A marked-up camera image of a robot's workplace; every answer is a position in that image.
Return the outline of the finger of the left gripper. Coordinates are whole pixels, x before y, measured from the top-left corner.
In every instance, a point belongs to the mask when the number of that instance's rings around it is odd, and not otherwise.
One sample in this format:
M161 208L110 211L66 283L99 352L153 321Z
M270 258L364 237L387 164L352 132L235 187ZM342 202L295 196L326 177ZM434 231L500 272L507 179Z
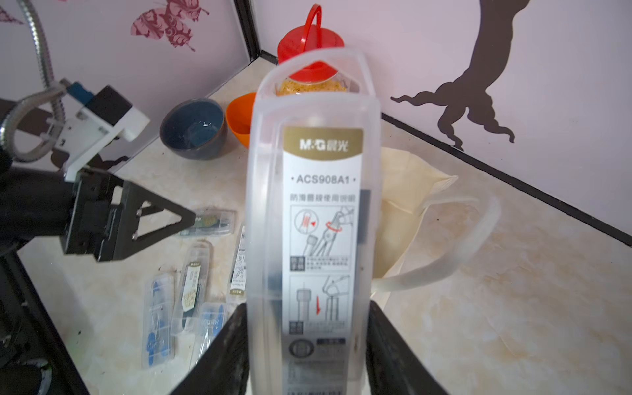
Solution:
M126 259L191 227L196 213L125 181L113 219L113 258Z

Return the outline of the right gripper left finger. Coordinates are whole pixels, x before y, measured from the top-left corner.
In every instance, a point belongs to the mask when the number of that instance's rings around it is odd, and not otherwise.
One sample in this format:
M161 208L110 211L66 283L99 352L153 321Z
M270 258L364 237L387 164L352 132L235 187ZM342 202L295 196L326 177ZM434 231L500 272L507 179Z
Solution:
M173 395L244 395L249 379L247 305L240 304Z

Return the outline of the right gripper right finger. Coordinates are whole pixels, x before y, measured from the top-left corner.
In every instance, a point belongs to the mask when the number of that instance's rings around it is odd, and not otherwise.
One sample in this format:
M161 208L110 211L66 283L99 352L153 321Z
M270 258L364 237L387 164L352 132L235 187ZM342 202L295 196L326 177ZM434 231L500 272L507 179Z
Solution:
M366 369L372 394L447 393L375 301L370 302Z

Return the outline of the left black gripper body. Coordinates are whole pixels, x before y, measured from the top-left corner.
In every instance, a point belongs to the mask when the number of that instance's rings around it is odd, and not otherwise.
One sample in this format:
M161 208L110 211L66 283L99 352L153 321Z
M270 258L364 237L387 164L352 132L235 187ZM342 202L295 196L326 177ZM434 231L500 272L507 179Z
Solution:
M1 253L40 236L57 236L66 255L92 254L99 262L123 259L122 207L113 204L122 179L83 169L77 181L13 167L1 175Z

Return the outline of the blue label compass case right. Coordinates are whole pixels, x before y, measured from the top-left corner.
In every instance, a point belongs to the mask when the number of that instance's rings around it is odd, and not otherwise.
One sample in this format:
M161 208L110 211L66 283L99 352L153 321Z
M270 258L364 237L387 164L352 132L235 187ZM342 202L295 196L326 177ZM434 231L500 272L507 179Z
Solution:
M225 303L205 302L202 304L195 327L195 339L190 358L189 369L192 370L204 353L219 335L227 320Z

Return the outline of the blue label compass case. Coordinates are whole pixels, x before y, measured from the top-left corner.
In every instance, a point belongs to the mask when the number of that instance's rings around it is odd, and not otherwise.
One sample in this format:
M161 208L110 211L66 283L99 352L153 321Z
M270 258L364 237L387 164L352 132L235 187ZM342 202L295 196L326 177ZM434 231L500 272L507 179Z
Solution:
M195 339L190 358L189 369L192 370L204 353L219 335L227 320L225 303L205 302L202 304L195 327Z
M159 273L145 286L143 304L143 335L141 362L149 370L174 358L171 335L174 307L174 277Z

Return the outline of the blue label compass case lower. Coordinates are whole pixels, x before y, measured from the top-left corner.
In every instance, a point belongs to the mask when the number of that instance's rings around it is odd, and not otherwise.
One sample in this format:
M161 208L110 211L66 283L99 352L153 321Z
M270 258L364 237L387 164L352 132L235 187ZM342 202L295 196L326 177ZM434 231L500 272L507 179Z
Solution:
M143 304L143 335L141 362L149 370L174 358L171 335L174 307L174 277L159 273L145 286Z

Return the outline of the green label compass case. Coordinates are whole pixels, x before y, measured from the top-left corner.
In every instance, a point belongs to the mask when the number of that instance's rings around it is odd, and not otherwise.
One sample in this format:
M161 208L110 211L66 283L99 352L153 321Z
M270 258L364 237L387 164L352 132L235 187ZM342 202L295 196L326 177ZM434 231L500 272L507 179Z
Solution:
M179 232L180 237L222 237L231 235L235 230L237 212L234 210L211 207L195 211L194 224Z

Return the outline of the gold label compass case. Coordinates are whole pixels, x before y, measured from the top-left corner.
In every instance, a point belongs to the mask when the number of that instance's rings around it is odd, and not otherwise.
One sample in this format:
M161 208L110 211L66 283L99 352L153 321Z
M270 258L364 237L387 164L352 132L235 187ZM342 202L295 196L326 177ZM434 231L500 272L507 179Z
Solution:
M210 242L197 240L185 256L172 313L173 336L183 336L196 329L200 310L206 299L212 254L213 246Z

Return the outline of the barcode label compass case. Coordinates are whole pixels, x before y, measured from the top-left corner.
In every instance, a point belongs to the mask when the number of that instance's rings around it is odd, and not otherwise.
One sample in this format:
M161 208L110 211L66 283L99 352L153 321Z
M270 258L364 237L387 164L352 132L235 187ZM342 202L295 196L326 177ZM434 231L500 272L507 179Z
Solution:
M228 304L237 306L246 301L246 232L245 225L242 224L237 240L233 268L231 270L228 294L226 301Z

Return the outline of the dark blue ceramic bowl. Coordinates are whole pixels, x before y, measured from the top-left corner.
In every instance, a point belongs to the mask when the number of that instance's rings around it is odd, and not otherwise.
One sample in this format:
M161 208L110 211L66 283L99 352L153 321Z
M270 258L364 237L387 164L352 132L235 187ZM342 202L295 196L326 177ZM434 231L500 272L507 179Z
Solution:
M161 142L187 160L208 161L220 155L227 139L227 123L222 107L203 98L174 107L160 126Z

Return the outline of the orange plastic cup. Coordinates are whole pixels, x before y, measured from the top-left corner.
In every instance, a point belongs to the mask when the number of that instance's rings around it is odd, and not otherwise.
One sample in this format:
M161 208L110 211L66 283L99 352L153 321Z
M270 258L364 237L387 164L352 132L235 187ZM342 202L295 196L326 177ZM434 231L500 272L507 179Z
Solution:
M230 102L225 113L230 131L246 149L249 148L250 144L250 128L255 99L255 92L242 95Z

